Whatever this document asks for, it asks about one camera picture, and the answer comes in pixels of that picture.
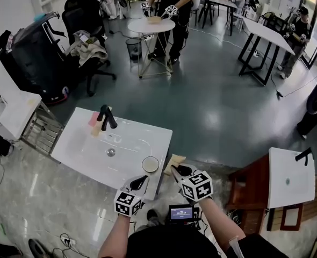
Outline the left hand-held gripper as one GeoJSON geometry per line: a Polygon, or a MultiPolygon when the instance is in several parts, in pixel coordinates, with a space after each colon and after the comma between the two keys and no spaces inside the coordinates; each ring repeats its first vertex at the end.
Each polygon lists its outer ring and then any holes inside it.
{"type": "Polygon", "coordinates": [[[113,204],[114,211],[123,216],[132,217],[136,215],[139,210],[145,205],[144,195],[146,193],[149,183],[149,176],[135,176],[128,179],[117,190],[113,204]]]}

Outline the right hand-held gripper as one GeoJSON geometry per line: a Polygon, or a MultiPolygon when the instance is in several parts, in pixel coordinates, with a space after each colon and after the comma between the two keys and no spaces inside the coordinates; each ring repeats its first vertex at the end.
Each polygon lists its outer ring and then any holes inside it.
{"type": "Polygon", "coordinates": [[[213,184],[206,171],[199,171],[193,165],[181,163],[178,167],[171,167],[171,173],[183,197],[189,204],[195,205],[213,195],[213,184]]]}

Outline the clear glass cup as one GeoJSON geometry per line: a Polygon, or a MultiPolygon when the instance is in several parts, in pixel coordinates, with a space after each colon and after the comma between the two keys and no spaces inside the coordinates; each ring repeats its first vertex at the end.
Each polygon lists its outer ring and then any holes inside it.
{"type": "Polygon", "coordinates": [[[154,156],[148,156],[142,161],[142,168],[147,173],[154,173],[158,170],[160,163],[154,156]]]}

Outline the person's left forearm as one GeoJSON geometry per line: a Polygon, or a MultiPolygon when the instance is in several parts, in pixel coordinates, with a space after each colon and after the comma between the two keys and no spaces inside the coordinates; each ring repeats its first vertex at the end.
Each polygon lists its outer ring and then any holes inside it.
{"type": "Polygon", "coordinates": [[[130,222],[130,217],[118,215],[110,234],[99,250],[98,258],[126,257],[130,222]]]}

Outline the person's right forearm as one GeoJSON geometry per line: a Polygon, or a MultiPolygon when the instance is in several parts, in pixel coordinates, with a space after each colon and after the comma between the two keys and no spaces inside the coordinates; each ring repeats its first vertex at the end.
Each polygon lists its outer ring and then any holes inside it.
{"type": "Polygon", "coordinates": [[[229,249],[229,242],[232,239],[237,238],[238,240],[241,240],[246,237],[243,230],[227,217],[222,209],[216,205],[213,199],[204,198],[199,201],[199,205],[208,221],[218,245],[224,252],[229,249]]]}

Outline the person's grey trouser leg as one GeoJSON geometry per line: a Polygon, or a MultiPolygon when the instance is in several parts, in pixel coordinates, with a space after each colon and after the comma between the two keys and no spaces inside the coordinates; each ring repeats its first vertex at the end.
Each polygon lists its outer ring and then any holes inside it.
{"type": "Polygon", "coordinates": [[[159,226],[159,225],[161,225],[159,218],[158,217],[151,217],[147,220],[147,223],[145,225],[139,226],[135,230],[135,232],[139,232],[139,231],[145,230],[147,228],[155,227],[155,226],[159,226]]]}

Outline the small black monitor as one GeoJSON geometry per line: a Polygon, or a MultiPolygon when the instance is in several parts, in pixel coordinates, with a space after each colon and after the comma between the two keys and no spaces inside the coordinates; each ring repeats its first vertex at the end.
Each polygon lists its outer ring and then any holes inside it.
{"type": "Polygon", "coordinates": [[[187,221],[193,218],[193,206],[190,205],[170,205],[170,221],[187,221]]]}

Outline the white washbasin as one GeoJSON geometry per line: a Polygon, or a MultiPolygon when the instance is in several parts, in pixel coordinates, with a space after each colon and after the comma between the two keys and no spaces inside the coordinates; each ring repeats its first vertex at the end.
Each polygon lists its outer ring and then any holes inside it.
{"type": "Polygon", "coordinates": [[[172,131],[115,117],[118,127],[107,127],[97,137],[88,122],[93,111],[76,107],[60,135],[52,158],[109,187],[120,189],[135,176],[149,174],[142,161],[154,156],[161,164],[167,156],[172,131]],[[106,151],[116,150],[113,157],[106,151]]]}
{"type": "Polygon", "coordinates": [[[309,202],[315,198],[315,164],[309,156],[308,166],[304,159],[296,162],[301,152],[280,148],[269,149],[269,209],[309,202]]]}

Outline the wooden washbasin cabinet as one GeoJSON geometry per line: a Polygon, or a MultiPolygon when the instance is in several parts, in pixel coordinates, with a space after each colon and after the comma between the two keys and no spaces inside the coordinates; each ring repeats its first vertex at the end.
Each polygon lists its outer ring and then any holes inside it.
{"type": "Polygon", "coordinates": [[[268,216],[266,230],[293,231],[300,229],[303,221],[317,216],[317,175],[315,199],[302,204],[268,208],[269,156],[268,154],[229,176],[232,183],[226,208],[239,217],[239,227],[246,235],[259,234],[264,217],[268,216]]]}

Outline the person's black shirt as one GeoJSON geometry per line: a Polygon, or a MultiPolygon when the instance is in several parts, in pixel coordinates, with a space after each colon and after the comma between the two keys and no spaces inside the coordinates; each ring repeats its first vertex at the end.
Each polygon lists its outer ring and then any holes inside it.
{"type": "MultiPolygon", "coordinates": [[[[258,234],[238,241],[244,258],[288,258],[258,234]]],[[[133,233],[126,258],[221,258],[216,246],[189,225],[160,225],[133,233]]]]}

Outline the black faucet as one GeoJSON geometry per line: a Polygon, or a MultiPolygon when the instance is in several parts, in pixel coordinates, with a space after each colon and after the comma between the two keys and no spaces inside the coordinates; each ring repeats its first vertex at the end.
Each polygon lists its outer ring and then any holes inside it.
{"type": "Polygon", "coordinates": [[[115,129],[118,127],[118,124],[111,112],[111,108],[104,104],[99,111],[97,117],[97,124],[100,126],[101,131],[106,131],[107,124],[110,125],[110,128],[115,129]]]}
{"type": "Polygon", "coordinates": [[[309,162],[309,156],[311,156],[312,160],[314,159],[313,152],[310,147],[304,150],[303,152],[301,152],[300,154],[296,155],[294,159],[296,162],[304,159],[304,166],[307,167],[309,162]]]}

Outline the pink toiletry item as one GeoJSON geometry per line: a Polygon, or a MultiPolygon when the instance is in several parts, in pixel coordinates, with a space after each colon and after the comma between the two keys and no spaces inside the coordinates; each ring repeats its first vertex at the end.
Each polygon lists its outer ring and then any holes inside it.
{"type": "Polygon", "coordinates": [[[99,116],[99,112],[94,111],[89,122],[88,122],[88,125],[91,127],[94,127],[96,122],[97,122],[98,116],[99,116]]]}

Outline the white power strip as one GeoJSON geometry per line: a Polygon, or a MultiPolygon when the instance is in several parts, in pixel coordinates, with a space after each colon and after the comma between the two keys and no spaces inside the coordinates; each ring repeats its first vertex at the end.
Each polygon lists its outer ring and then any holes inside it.
{"type": "Polygon", "coordinates": [[[63,242],[66,246],[74,246],[76,245],[76,241],[74,239],[71,239],[67,234],[60,235],[60,240],[63,242]]]}

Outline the black rounded object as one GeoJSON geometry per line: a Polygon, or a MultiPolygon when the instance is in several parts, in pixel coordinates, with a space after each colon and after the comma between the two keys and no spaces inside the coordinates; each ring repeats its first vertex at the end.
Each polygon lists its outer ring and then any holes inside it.
{"type": "Polygon", "coordinates": [[[29,239],[28,246],[34,258],[52,258],[46,247],[37,239],[29,239]]]}

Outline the beige cloth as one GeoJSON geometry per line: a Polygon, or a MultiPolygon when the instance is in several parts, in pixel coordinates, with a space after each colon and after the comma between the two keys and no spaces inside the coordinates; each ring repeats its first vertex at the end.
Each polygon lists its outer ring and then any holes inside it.
{"type": "Polygon", "coordinates": [[[79,30],[73,34],[73,43],[65,51],[65,55],[78,57],[80,66],[92,58],[97,58],[101,63],[108,60],[107,51],[99,40],[84,30],[79,30]]]}

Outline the white table with black legs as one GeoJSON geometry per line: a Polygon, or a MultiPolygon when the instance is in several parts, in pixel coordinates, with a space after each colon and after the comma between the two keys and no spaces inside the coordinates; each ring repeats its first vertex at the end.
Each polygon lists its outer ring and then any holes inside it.
{"type": "Polygon", "coordinates": [[[243,66],[239,72],[239,76],[251,75],[254,78],[256,78],[262,86],[266,86],[266,84],[271,76],[271,72],[273,70],[273,67],[275,65],[279,50],[283,49],[286,52],[290,53],[291,55],[295,55],[295,52],[290,47],[290,45],[285,41],[283,36],[281,34],[279,34],[278,32],[273,31],[270,28],[268,28],[262,24],[256,23],[248,18],[243,18],[243,21],[244,21],[244,24],[245,24],[246,28],[248,29],[250,35],[249,35],[240,55],[238,57],[238,60],[243,64],[243,66]],[[244,60],[242,57],[244,56],[244,54],[245,54],[247,48],[249,47],[249,44],[251,43],[254,36],[256,36],[256,40],[253,44],[251,51],[249,52],[249,55],[247,56],[247,59],[244,60]],[[264,57],[262,59],[261,65],[258,67],[251,67],[249,62],[250,62],[251,58],[253,57],[254,51],[256,50],[259,42],[262,39],[268,41],[268,46],[267,46],[267,49],[265,51],[264,57]],[[274,44],[276,46],[276,48],[275,48],[275,51],[274,51],[274,54],[273,54],[273,57],[271,60],[271,64],[270,64],[268,71],[266,73],[266,77],[265,77],[265,79],[262,79],[256,73],[256,70],[261,70],[264,67],[265,61],[267,59],[267,56],[268,56],[268,53],[270,51],[272,44],[274,44]]]}

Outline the black wheeled machine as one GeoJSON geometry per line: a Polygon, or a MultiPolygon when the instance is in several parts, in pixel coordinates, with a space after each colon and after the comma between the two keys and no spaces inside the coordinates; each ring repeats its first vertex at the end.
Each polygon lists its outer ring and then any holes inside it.
{"type": "Polygon", "coordinates": [[[68,97],[68,70],[65,54],[54,36],[64,36],[49,21],[59,18],[55,12],[42,15],[16,34],[6,30],[0,35],[0,62],[20,90],[38,94],[46,105],[68,97]]]}

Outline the dark rectangular table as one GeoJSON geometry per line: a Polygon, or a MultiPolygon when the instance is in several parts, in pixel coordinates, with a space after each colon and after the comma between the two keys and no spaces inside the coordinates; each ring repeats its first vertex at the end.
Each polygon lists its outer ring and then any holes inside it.
{"type": "Polygon", "coordinates": [[[229,1],[229,0],[207,0],[207,14],[211,12],[211,5],[219,5],[219,6],[225,6],[228,10],[228,19],[227,24],[229,25],[230,29],[230,36],[233,34],[233,19],[234,19],[234,13],[237,10],[237,6],[235,3],[229,1]]]}

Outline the black office chair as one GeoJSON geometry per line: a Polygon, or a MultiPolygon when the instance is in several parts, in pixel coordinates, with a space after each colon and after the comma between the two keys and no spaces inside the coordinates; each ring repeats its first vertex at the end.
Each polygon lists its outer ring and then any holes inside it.
{"type": "MultiPolygon", "coordinates": [[[[84,30],[90,33],[91,36],[96,37],[106,49],[105,39],[102,36],[104,25],[97,0],[67,0],[62,13],[62,20],[67,30],[69,46],[73,43],[73,34],[79,30],[84,30]]],[[[94,95],[91,90],[93,76],[105,75],[112,77],[113,80],[117,79],[116,74],[101,70],[102,66],[108,67],[111,64],[109,55],[105,63],[99,62],[97,58],[92,58],[83,66],[80,66],[78,57],[72,57],[71,55],[65,55],[64,62],[70,65],[77,75],[87,78],[87,94],[90,97],[94,95]]]]}

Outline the white table with metal frame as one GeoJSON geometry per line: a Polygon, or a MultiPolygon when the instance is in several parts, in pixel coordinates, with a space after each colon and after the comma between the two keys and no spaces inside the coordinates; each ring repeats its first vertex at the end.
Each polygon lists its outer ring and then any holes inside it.
{"type": "Polygon", "coordinates": [[[26,91],[21,91],[18,99],[6,104],[0,123],[16,140],[47,157],[51,156],[64,129],[41,96],[26,91]]]}

